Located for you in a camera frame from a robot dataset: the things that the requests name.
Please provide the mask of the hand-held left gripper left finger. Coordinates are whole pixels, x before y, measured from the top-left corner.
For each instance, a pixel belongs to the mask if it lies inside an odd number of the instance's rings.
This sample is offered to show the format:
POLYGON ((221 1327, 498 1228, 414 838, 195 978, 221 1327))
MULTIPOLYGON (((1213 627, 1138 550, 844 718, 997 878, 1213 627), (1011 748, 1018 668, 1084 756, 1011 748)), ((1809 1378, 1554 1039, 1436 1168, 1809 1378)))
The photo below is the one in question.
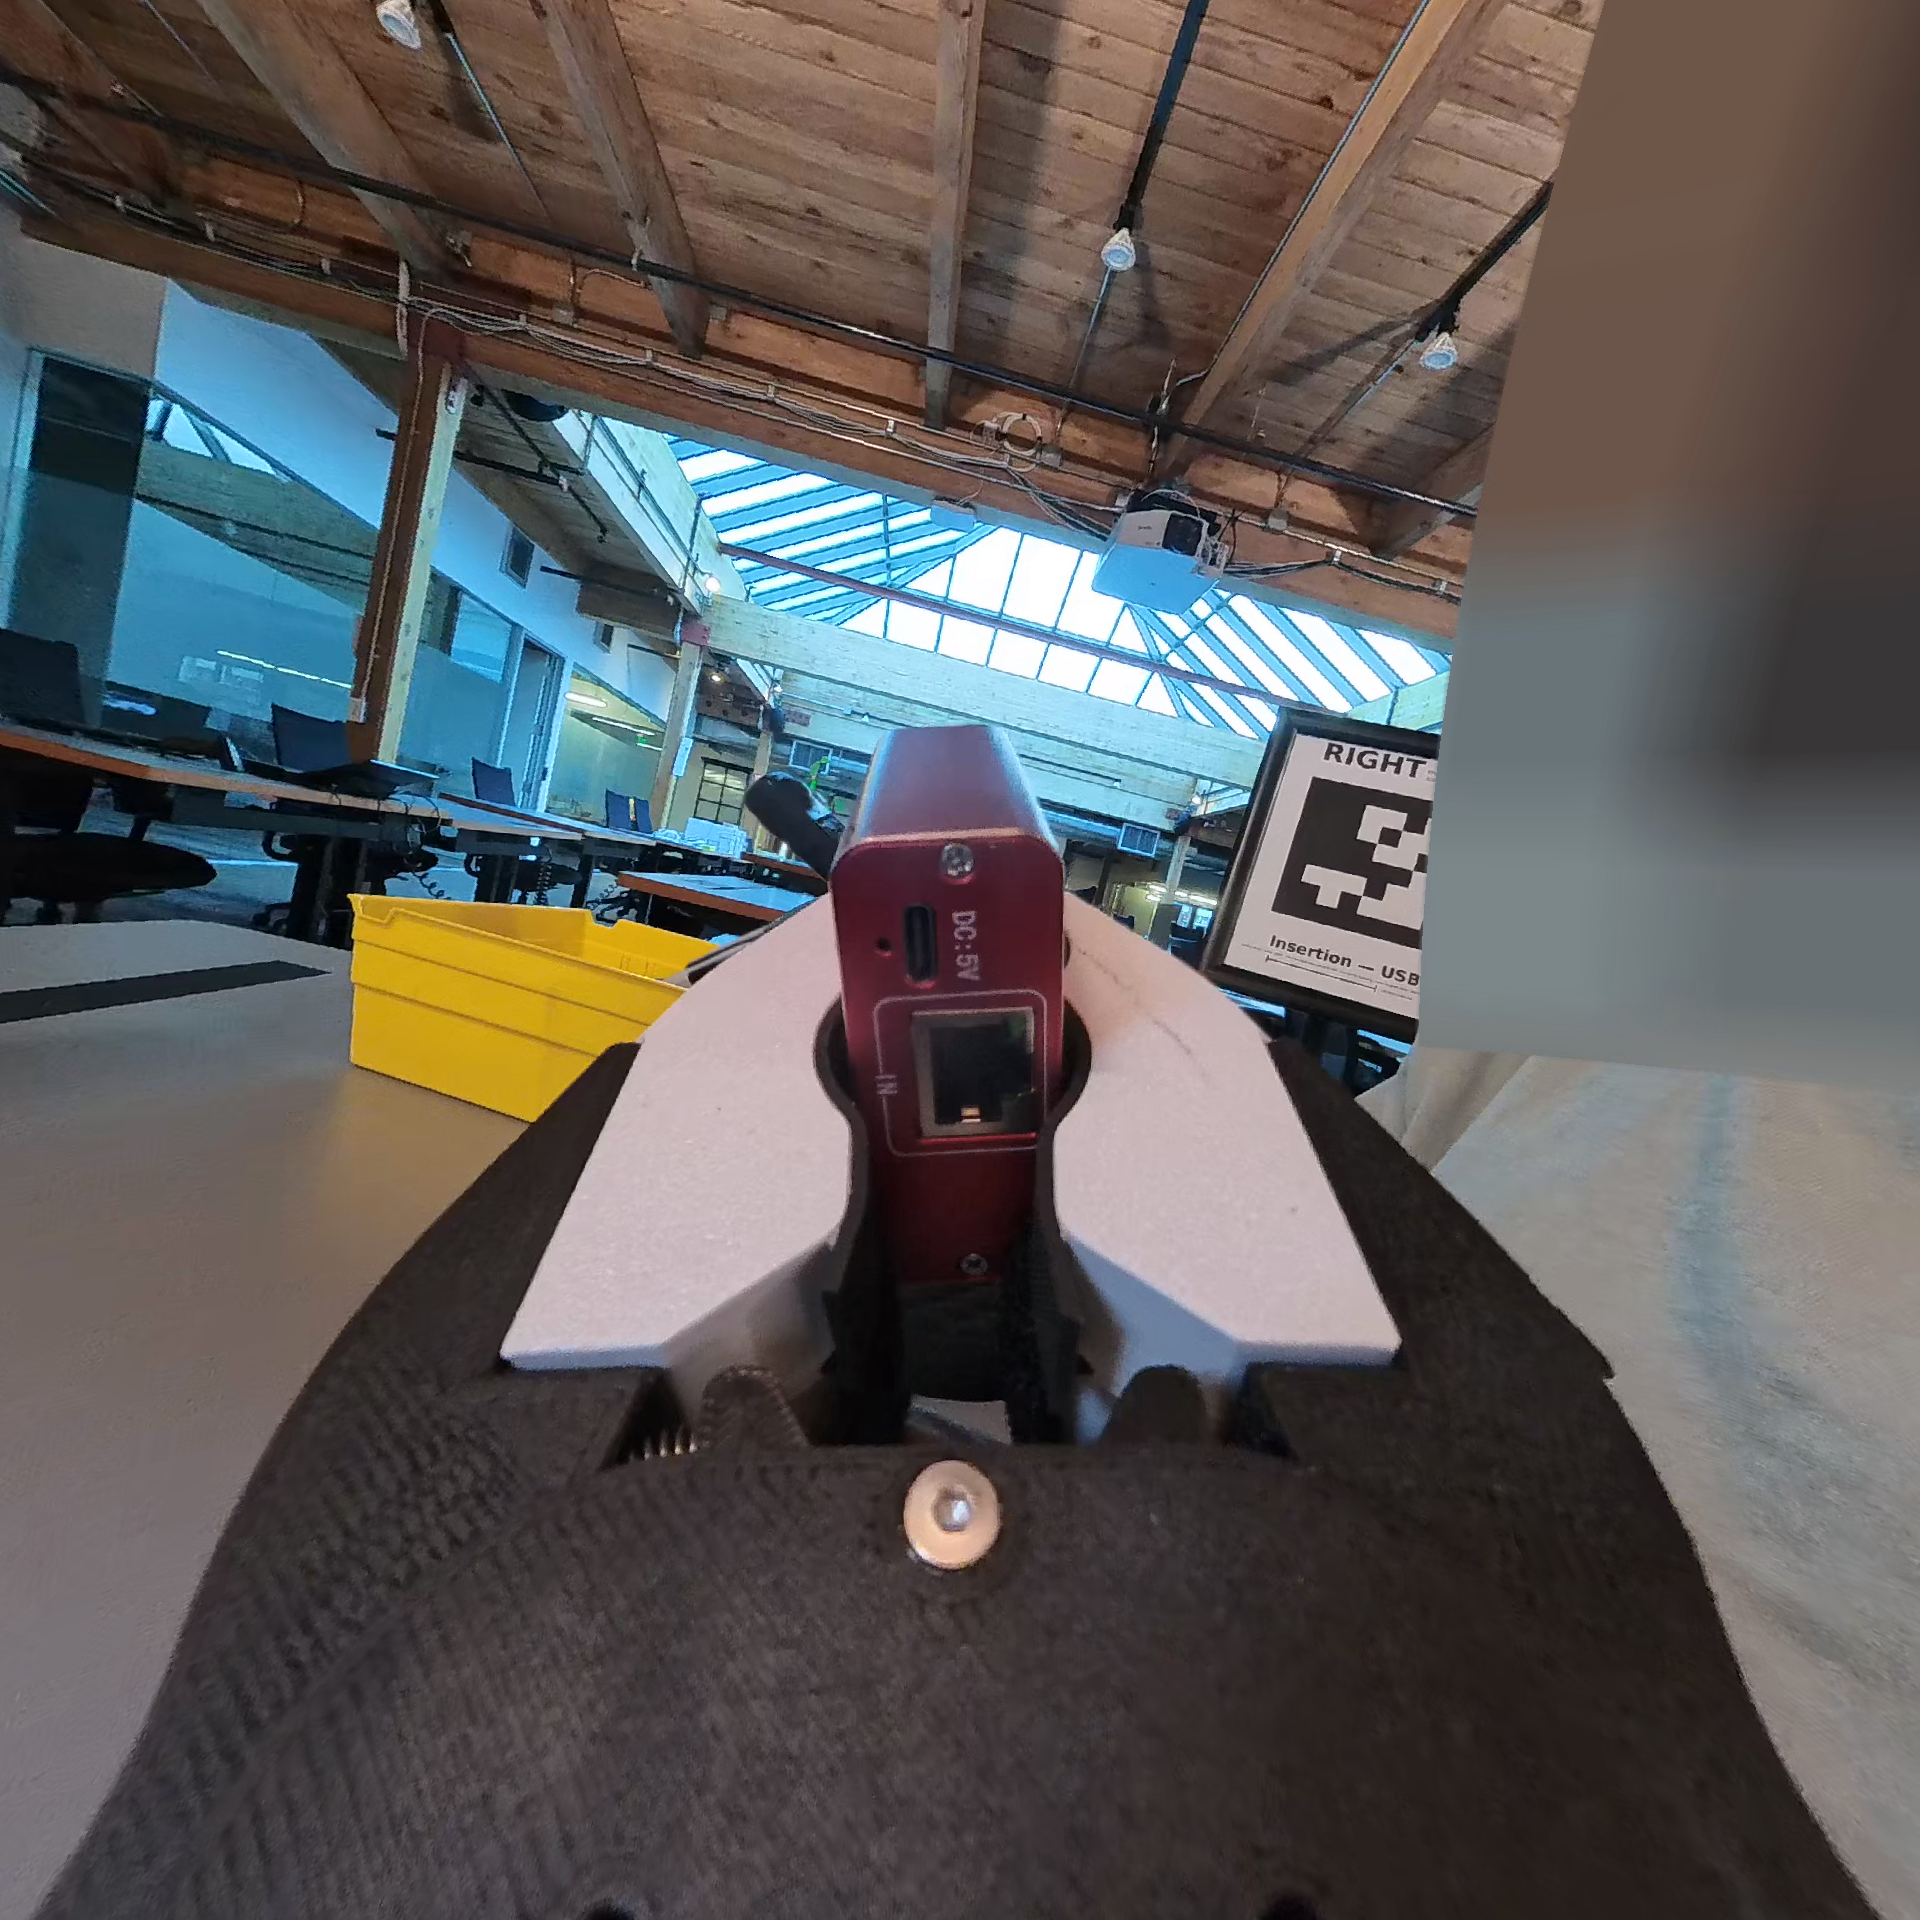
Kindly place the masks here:
POLYGON ((637 1055, 502 1339, 521 1371, 666 1370, 683 1406, 736 1364, 802 1393, 829 1354, 809 1276, 848 1215, 852 1131, 817 1065, 833 907, 723 950, 637 1055))

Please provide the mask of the wooden office desks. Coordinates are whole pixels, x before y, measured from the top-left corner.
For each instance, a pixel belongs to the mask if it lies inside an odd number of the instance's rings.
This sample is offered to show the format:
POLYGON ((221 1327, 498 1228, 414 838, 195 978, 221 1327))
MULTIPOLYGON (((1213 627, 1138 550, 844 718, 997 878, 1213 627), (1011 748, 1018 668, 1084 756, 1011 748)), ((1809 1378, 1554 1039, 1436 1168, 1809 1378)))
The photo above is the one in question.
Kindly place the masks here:
POLYGON ((30 856, 80 842, 96 793, 131 818, 105 838, 113 857, 150 849, 156 826, 243 833, 289 865, 296 891, 269 928, 300 943, 347 945, 347 895, 364 880, 433 873, 462 863, 480 903, 556 891, 587 906, 596 873, 633 876, 633 890, 702 912, 706 923, 756 923, 826 890, 782 857, 724 852, 635 823, 582 823, 491 801, 433 795, 422 776, 385 764, 328 766, 315 776, 254 761, 224 734, 93 728, 109 718, 163 724, 181 712, 163 698, 84 680, 74 647, 5 632, 5 903, 33 898, 30 856), (70 828, 33 828, 36 783, 77 788, 70 828))

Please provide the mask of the person's pale grey sweatshirt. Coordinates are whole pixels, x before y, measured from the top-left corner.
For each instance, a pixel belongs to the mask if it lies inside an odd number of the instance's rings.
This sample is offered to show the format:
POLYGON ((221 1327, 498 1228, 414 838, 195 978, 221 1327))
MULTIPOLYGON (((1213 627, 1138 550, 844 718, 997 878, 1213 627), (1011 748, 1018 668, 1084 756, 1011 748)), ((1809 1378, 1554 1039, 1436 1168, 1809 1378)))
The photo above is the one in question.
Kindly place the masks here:
POLYGON ((1777 1746, 1918 1915, 1916 1092, 1418 1048, 1360 1104, 1613 1364, 1777 1746))

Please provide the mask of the yellow plastic bin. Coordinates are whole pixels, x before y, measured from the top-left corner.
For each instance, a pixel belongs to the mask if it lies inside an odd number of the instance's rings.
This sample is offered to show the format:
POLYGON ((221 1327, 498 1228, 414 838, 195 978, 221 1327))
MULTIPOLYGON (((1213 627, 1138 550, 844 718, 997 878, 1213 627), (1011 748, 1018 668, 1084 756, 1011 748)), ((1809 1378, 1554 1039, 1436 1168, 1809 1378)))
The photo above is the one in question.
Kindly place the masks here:
POLYGON ((581 907, 353 896, 353 1064, 534 1120, 710 953, 581 907))

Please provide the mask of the red metal adapter box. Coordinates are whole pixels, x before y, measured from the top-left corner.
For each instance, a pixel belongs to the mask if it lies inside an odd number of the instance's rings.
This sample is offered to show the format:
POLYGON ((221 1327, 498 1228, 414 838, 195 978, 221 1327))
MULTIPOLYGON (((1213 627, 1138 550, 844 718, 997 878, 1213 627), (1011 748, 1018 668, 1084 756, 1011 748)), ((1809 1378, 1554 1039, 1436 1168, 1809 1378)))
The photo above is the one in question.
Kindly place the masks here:
POLYGON ((848 1076, 898 1283, 1003 1273, 1065 1084, 1065 865, 1008 736, 909 728, 833 863, 848 1076))

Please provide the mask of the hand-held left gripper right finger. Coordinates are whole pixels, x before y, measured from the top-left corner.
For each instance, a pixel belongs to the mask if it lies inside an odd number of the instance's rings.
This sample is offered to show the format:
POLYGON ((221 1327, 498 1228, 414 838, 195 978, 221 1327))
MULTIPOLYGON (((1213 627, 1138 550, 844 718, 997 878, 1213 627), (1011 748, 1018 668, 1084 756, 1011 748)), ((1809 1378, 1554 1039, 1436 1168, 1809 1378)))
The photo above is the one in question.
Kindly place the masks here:
POLYGON ((1076 1422, 1146 1367, 1221 1409, 1252 1362, 1387 1364, 1401 1334, 1261 1030, 1163 950, 1068 898, 1065 1003, 1088 1079, 1052 1138, 1084 1271, 1076 1422))

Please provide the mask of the black framed tag sign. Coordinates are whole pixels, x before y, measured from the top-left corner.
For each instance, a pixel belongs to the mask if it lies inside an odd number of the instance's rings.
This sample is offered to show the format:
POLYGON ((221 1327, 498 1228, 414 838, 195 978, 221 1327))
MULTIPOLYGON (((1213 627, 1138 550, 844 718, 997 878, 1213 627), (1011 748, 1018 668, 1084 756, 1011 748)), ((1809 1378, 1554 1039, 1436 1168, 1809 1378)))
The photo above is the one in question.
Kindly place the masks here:
POLYGON ((1201 960, 1225 993, 1413 1042, 1437 736, 1284 708, 1201 960))

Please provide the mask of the wooden post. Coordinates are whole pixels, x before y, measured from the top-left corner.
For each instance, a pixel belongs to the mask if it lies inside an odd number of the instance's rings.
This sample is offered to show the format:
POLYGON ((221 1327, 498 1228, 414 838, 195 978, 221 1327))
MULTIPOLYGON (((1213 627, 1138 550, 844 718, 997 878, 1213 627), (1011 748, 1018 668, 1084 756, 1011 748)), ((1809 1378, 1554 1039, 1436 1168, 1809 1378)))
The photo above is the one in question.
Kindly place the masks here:
POLYGON ((425 625, 452 450, 468 399, 464 336, 412 324, 368 601, 353 643, 347 760, 396 761, 425 625))

